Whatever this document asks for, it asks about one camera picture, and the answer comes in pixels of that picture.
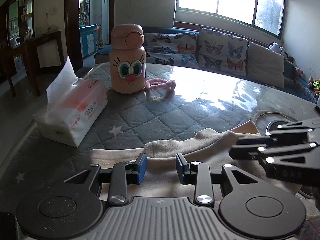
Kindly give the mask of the cream long-sleeve garment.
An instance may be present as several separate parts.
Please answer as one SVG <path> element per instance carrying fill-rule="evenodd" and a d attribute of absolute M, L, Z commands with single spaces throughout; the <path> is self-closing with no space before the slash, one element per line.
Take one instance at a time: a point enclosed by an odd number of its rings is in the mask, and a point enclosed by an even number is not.
<path fill-rule="evenodd" d="M 89 158 L 101 168 L 112 168 L 114 164 L 123 161 L 134 161 L 140 153 L 147 155 L 147 169 L 140 185 L 129 185 L 129 197 L 189 197 L 193 198 L 193 185 L 181 185 L 175 166 L 175 156 L 184 155 L 188 162 L 200 161 L 212 169 L 220 170 L 224 164 L 233 164 L 244 171 L 282 189 L 296 194 L 299 184 L 269 179 L 264 169 L 257 161 L 233 160 L 229 149 L 240 138 L 259 137 L 260 133 L 253 123 L 248 122 L 231 130 L 219 133 L 211 128 L 205 128 L 196 133 L 193 138 L 177 140 L 157 140 L 148 142 L 143 148 L 128 150 L 91 150 Z"/>

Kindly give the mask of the grey quilted table cover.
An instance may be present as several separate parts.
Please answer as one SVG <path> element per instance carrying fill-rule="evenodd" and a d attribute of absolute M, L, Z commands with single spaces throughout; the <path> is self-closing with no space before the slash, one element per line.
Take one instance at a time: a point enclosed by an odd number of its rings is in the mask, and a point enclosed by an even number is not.
<path fill-rule="evenodd" d="M 297 239 L 306 217 L 299 198 L 233 164 L 209 167 L 214 206 L 195 205 L 194 196 L 129 197 L 129 185 L 126 205 L 107 201 L 113 167 L 91 163 L 91 150 L 184 141 L 249 120 L 262 137 L 273 120 L 319 118 L 309 101 L 231 76 L 148 64 L 146 77 L 177 85 L 120 94 L 111 88 L 109 64 L 89 72 L 84 79 L 104 81 L 108 103 L 79 147 L 33 127 L 1 181 L 1 239 Z"/>

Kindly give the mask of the plain beige cushion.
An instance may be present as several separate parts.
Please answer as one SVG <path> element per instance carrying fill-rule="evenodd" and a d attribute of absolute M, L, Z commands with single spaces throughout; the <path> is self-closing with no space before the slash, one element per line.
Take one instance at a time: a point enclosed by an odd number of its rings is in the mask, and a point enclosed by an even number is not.
<path fill-rule="evenodd" d="M 249 42 L 246 66 L 249 79 L 284 88 L 284 63 L 283 55 Z"/>

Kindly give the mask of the colourful plush toys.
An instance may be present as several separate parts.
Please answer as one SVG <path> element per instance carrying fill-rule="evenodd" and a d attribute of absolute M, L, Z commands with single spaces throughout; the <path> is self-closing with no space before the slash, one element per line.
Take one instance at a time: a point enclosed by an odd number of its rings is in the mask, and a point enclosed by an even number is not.
<path fill-rule="evenodd" d="M 308 87 L 313 90 L 315 96 L 319 96 L 320 94 L 320 81 L 319 79 L 309 78 Z"/>

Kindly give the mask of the tissue pack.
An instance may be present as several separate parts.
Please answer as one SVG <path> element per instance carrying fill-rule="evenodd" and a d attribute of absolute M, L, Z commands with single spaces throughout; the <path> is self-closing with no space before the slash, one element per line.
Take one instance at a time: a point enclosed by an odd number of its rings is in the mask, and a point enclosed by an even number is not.
<path fill-rule="evenodd" d="M 79 147 L 106 107 L 104 81 L 76 76 L 69 58 L 46 89 L 47 104 L 33 115 L 42 136 Z"/>

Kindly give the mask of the white plush toy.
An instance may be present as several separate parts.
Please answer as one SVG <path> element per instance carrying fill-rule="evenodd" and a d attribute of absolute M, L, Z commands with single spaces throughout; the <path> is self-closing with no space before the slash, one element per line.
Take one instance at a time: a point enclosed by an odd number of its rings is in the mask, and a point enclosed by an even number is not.
<path fill-rule="evenodd" d="M 269 44 L 269 49 L 275 53 L 278 53 L 283 56 L 287 56 L 287 53 L 285 53 L 285 50 L 283 47 L 280 47 L 277 42 L 272 42 Z"/>

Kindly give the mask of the middle butterfly cushion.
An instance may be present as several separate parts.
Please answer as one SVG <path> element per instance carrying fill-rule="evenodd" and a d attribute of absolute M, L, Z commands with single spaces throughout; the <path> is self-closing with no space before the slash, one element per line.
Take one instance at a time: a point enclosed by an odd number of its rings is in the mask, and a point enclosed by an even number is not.
<path fill-rule="evenodd" d="M 220 31 L 199 29 L 198 64 L 201 68 L 246 75 L 248 40 Z"/>

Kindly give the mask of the butterfly cushion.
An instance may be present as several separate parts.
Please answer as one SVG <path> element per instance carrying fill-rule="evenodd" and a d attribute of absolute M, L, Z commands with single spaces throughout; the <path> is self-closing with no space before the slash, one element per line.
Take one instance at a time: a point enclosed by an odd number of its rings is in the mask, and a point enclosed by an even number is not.
<path fill-rule="evenodd" d="M 146 62 L 197 69 L 196 41 L 197 35 L 193 33 L 146 33 Z"/>
<path fill-rule="evenodd" d="M 220 31 L 199 29 L 198 64 L 201 68 L 246 75 L 248 40 Z"/>

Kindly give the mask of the pink cartoon water bottle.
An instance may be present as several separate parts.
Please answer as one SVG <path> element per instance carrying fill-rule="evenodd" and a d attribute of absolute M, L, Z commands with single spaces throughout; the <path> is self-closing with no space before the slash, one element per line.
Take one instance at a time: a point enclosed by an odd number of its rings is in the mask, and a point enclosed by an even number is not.
<path fill-rule="evenodd" d="M 146 51 L 143 28 L 137 24 L 121 24 L 111 31 L 109 54 L 112 89 L 133 94 L 145 87 Z"/>

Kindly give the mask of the left butterfly cushion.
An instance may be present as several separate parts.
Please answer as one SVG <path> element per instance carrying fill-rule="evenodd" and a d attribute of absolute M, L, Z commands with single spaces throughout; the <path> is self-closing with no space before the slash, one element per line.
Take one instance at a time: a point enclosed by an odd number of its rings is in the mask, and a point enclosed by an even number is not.
<path fill-rule="evenodd" d="M 193 33 L 146 33 L 146 62 L 197 69 L 196 41 L 197 35 Z"/>

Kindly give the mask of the window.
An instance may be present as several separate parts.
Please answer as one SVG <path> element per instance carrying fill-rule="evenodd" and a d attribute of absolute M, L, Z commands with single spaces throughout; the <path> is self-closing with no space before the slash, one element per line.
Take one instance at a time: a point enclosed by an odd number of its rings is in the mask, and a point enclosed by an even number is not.
<path fill-rule="evenodd" d="M 177 8 L 220 16 L 280 37 L 285 0 L 177 0 Z"/>

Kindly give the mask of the dark wooden cabinet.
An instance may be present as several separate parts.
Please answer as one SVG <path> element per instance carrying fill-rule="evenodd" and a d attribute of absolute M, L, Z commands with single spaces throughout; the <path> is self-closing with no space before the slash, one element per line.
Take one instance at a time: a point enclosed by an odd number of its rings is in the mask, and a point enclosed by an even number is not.
<path fill-rule="evenodd" d="M 41 94 L 37 78 L 58 73 L 66 60 L 64 0 L 1 0 L 1 54 L 17 56 L 31 91 Z"/>

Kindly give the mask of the dark door frame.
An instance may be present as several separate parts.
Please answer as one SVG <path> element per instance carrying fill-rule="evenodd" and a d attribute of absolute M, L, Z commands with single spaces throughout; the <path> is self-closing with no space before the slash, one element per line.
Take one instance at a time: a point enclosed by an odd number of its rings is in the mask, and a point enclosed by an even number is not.
<path fill-rule="evenodd" d="M 97 47 L 98 31 L 111 37 L 114 27 L 114 0 L 65 0 L 67 55 L 74 71 L 83 67 L 88 48 Z"/>

